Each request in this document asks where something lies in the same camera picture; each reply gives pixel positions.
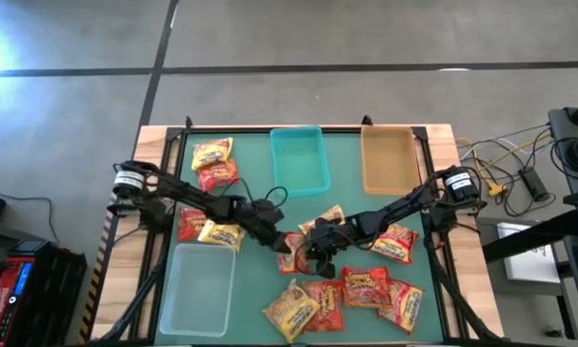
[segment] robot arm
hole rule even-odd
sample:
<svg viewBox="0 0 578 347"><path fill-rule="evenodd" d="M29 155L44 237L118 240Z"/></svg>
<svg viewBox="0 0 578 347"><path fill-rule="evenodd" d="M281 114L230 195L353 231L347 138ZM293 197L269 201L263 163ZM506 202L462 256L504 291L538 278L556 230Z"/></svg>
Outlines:
<svg viewBox="0 0 578 347"><path fill-rule="evenodd" d="M435 183L443 180L444 194L437 195ZM306 257L317 260L315 274L332 279L335 268L331 257L340 250L346 250L353 245L368 250L379 235L387 227L403 218L428 209L431 225L439 229L445 221L450 226L450 219L455 221L455 212L466 207L479 207L480 192L473 183L468 171L464 167L451 167L434 173L424 184L413 189L408 195L390 203L378 211L367 211L348 216L341 221L327 221L320 218L315 221L315 228L311 229L305 244L308 247Z"/></svg>
<svg viewBox="0 0 578 347"><path fill-rule="evenodd" d="M141 223L148 228L158 228L165 220L167 207L161 198L184 202L198 208L205 216L218 224L237 224L262 246L275 252L289 254L284 243L284 233L276 230L275 224L282 220L282 212L271 201L247 201L240 196L213 196L203 193L187 182L170 174L160 173L154 164L127 161L118 164L113 192L123 200L131 200L141 212ZM151 176L158 183L148 183ZM116 213L117 207L108 209Z"/></svg>

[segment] wooden table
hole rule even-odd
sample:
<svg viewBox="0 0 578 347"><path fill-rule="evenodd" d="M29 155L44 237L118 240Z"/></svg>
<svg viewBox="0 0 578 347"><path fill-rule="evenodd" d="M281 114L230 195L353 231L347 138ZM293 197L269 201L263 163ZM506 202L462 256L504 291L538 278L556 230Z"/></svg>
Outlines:
<svg viewBox="0 0 578 347"><path fill-rule="evenodd" d="M451 125L426 124L421 126L425 126L428 131L434 169L442 170L452 165L458 165L460 160ZM194 126L194 128L223 129L230 127L234 126ZM134 159L160 165L168 128L168 126L142 127ZM177 150L171 152L170 172L173 172L172 165L175 162L176 152ZM418 160L420 162L421 176L425 177L421 148L417 150L417 153L419 153ZM97 253L97 264L92 275L90 297L86 302L84 324L80 332L79 342L83 342L86 338L98 338L107 333L114 322L122 315L137 289L145 247L145 231L135 232L131 236L120 240L112 248L107 244L108 240L113 239L112 235L110 235L112 229L111 216L111 214L108 214L107 222L103 228L103 236ZM113 223L116 227L115 237L119 237L137 227L138 220L138 216L125 217L120 219L119 222L114 220ZM473 218L468 216L459 216L459 222L475 226ZM456 227L449 237L462 295L488 328L494 333L503 336L503 329L490 286L479 236L474 231ZM160 244L161 242L156 242L155 246L160 246ZM106 269L106 275L103 279L104 268ZM450 335L459 336L452 301L444 289L443 293ZM145 336L146 334L150 303L151 295L148 295L144 303L144 315L140 324L139 336ZM470 334L472 337L476 337L472 331L470 331Z"/></svg>

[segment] teal plastic bin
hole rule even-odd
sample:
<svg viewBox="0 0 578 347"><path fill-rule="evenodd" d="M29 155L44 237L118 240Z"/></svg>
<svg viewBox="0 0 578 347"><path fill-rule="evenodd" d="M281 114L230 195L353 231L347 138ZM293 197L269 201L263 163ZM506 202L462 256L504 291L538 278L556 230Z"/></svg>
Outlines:
<svg viewBox="0 0 578 347"><path fill-rule="evenodd" d="M275 185L285 187L290 198L328 191L328 159L321 127L273 129L270 143Z"/></svg>

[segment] concrete floor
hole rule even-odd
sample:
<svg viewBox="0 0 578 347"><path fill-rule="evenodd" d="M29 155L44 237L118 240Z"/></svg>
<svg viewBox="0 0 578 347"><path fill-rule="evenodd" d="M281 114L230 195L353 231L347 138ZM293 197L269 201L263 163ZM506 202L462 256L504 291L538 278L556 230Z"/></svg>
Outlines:
<svg viewBox="0 0 578 347"><path fill-rule="evenodd" d="M169 3L0 0L0 69L152 67ZM572 60L578 0L183 0L165 66ZM88 259L111 164L131 155L148 82L0 78L0 189L51 198L64 246ZM569 105L578 105L578 68L163 76L150 124L181 124L187 115L198 124L355 123L368 114L379 123L451 123L457 136L477 140L544 124L548 110ZM504 167L517 169L512 160ZM553 193L568 192L547 154L537 168ZM512 203L527 201L518 189ZM523 219L562 211L558 201ZM11 201L5 223L51 238L46 213L42 203ZM483 215L505 216L494 204ZM536 296L516 315L521 299L497 294L506 335L544 343L540 332L560 324L556 303Z"/></svg>

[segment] orange plastic bin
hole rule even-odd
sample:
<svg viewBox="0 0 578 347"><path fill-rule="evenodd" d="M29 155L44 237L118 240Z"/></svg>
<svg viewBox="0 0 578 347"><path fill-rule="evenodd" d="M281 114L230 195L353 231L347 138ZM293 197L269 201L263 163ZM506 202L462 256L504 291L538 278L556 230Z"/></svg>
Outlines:
<svg viewBox="0 0 578 347"><path fill-rule="evenodd" d="M362 126L361 152L364 193L403 196L420 184L410 127Z"/></svg>

